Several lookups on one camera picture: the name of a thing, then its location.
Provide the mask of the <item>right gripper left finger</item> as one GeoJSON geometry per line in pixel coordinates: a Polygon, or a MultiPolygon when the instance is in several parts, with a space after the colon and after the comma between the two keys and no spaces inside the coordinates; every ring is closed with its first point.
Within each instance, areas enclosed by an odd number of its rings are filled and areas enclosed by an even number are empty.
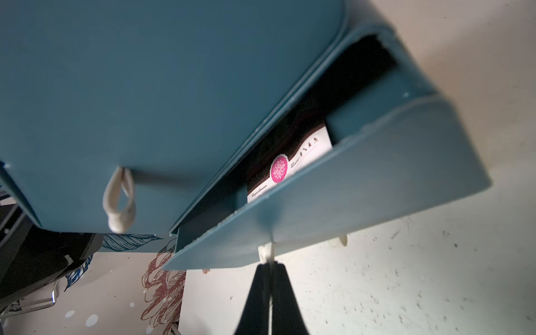
{"type": "Polygon", "coordinates": [[[234,335],[269,334],[271,280],[271,266],[258,265],[234,335]]]}

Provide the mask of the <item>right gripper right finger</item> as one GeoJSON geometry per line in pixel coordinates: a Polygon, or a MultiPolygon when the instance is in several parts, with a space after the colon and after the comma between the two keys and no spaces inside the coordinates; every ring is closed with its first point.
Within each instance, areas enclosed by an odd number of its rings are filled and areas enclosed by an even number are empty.
{"type": "Polygon", "coordinates": [[[309,335],[285,265],[272,266],[272,334],[309,335]]]}

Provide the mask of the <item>chrysanthemum seed bag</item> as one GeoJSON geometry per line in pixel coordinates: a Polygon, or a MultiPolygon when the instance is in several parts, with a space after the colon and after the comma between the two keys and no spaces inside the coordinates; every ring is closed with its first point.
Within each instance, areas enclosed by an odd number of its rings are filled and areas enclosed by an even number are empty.
{"type": "Polygon", "coordinates": [[[257,200],[332,150],[322,110],[314,99],[298,103],[253,150],[247,163],[247,202],[257,200]]]}

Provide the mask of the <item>teal drawer cabinet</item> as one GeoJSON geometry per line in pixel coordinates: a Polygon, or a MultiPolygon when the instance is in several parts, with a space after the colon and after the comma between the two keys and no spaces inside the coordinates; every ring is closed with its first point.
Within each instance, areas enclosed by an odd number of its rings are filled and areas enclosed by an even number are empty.
{"type": "Polygon", "coordinates": [[[135,179],[132,233],[199,213],[224,235],[351,231],[422,209],[382,173],[388,131],[409,143],[435,93],[365,1],[3,1],[1,183],[40,228],[108,233],[103,194],[135,179]],[[235,171],[310,89],[343,144],[250,204],[235,171]]]}

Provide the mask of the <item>teal top drawer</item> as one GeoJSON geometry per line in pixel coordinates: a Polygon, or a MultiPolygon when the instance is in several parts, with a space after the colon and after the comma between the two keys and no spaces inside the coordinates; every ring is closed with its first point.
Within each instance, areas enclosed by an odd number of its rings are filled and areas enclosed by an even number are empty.
{"type": "Polygon", "coordinates": [[[164,234],[340,35],[342,1],[3,1],[1,184],[47,230],[164,234]]]}

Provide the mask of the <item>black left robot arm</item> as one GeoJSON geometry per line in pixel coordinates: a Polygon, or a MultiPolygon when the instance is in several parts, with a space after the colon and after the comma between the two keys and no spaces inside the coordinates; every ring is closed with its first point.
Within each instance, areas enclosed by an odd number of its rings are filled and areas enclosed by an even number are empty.
{"type": "Polygon", "coordinates": [[[1,309],[79,269],[103,240],[103,234],[41,229],[18,205],[2,206],[1,309]]]}

